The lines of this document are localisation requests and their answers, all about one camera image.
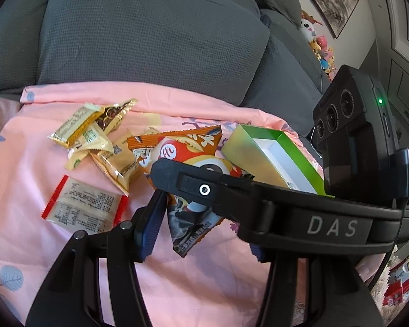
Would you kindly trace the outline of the brown gold chocolate packet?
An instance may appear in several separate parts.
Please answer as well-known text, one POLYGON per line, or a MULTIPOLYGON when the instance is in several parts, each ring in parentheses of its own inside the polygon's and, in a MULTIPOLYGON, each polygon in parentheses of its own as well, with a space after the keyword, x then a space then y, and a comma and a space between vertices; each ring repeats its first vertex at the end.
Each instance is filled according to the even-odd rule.
POLYGON ((104 131, 105 134, 109 134, 119 128, 124 116, 130 111, 138 100, 132 98, 123 103, 116 103, 113 105, 107 105, 105 111, 96 119, 96 124, 104 131))

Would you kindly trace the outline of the yellow square cake packet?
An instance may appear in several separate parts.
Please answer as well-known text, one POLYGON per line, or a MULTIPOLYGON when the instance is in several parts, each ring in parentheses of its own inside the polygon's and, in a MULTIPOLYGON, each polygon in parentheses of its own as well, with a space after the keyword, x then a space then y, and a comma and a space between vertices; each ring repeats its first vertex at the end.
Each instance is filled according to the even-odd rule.
POLYGON ((160 131, 149 128, 144 134, 133 135, 127 130, 113 141, 113 151, 91 153, 96 166, 108 179, 129 196, 132 182, 151 170, 151 154, 158 143, 160 131))

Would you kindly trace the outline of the pink printed blanket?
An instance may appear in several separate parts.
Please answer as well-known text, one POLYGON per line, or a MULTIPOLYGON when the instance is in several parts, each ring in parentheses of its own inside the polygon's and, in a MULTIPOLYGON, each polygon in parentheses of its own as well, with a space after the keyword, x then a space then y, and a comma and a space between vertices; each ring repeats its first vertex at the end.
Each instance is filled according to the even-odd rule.
MULTIPOLYGON (((97 107, 108 115, 135 100, 110 140, 157 130, 219 126, 227 140, 248 124, 282 131, 295 144, 301 137, 285 118, 269 111, 239 108, 198 93, 149 83, 90 82, 26 86, 17 112, 0 130, 0 297, 21 321, 53 262, 73 232, 105 232, 132 217, 152 193, 150 182, 131 163, 123 193, 90 156, 75 169, 52 134, 74 115, 97 107)), ((185 257, 173 251, 163 224, 152 255, 137 267, 139 285, 155 326, 253 326, 268 267, 252 257, 222 222, 185 257)))

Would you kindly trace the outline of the green cardboard box tray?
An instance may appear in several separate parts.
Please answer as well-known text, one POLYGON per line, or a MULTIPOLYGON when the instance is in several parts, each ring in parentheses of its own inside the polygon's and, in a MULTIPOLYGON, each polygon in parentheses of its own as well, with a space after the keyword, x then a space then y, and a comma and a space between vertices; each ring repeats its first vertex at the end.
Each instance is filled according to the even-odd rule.
POLYGON ((326 194, 318 161, 283 131, 239 125, 221 152, 255 181, 320 196, 326 194))

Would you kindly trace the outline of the orange panda snack packet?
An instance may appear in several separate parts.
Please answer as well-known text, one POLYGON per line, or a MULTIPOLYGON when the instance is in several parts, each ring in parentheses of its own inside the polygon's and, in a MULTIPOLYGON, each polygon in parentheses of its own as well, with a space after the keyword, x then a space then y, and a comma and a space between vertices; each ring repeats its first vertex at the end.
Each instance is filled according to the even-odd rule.
POLYGON ((150 184, 173 189, 167 222, 173 250, 185 257, 190 249, 222 221, 209 206, 213 183, 206 171, 241 177, 242 169, 217 156, 221 126, 131 136, 128 148, 150 184))

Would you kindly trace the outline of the red white snack packet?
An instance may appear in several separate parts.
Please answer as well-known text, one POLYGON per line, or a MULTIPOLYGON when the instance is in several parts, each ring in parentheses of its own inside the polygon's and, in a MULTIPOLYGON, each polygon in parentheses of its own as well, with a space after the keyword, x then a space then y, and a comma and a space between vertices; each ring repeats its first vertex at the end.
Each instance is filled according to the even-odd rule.
POLYGON ((41 217, 70 232, 108 232, 119 224, 128 197, 112 193, 64 175, 41 217))

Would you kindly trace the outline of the pale yellow green-label packet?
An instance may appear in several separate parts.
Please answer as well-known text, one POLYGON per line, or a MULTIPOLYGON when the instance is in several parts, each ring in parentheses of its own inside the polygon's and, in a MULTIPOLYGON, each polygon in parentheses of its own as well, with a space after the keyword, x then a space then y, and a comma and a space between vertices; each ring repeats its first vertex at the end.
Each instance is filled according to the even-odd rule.
POLYGON ((68 149, 68 161, 65 164, 65 169, 72 171, 91 151, 113 152, 111 140, 97 123, 91 123, 68 149))

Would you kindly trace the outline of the red yellow snack bag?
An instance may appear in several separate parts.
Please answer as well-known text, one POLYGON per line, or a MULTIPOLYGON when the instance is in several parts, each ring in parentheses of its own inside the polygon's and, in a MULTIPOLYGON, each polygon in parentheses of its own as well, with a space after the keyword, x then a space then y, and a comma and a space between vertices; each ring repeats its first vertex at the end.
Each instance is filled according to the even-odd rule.
POLYGON ((409 255, 390 271, 388 289, 383 305, 395 306, 409 300, 409 255))

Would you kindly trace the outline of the colourful plush toys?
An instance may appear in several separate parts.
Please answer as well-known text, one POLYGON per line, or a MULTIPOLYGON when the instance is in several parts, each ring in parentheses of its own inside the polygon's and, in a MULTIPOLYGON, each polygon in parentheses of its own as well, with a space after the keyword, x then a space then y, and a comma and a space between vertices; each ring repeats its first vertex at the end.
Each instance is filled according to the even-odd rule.
POLYGON ((327 78, 332 81, 337 72, 335 65, 335 55, 333 48, 328 44, 324 35, 318 35, 315 30, 315 24, 322 25, 313 16, 306 11, 301 11, 301 33, 306 38, 310 49, 313 51, 321 69, 326 74, 327 78))

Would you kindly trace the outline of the gold wafer bar packet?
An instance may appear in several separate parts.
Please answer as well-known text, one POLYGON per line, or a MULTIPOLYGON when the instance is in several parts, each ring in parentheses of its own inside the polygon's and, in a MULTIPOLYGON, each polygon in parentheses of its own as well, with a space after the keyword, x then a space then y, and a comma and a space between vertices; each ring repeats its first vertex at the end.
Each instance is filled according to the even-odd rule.
POLYGON ((58 145, 69 149, 83 132, 105 110, 104 106, 86 103, 76 110, 56 131, 48 136, 58 145))

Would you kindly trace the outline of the grey fabric sofa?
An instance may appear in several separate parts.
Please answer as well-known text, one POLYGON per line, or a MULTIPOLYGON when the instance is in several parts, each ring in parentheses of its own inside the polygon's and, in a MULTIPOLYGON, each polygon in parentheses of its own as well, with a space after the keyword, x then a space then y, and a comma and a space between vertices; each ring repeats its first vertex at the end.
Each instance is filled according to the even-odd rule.
POLYGON ((312 133, 328 86, 299 0, 5 0, 0 97, 26 86, 152 83, 257 108, 312 133))

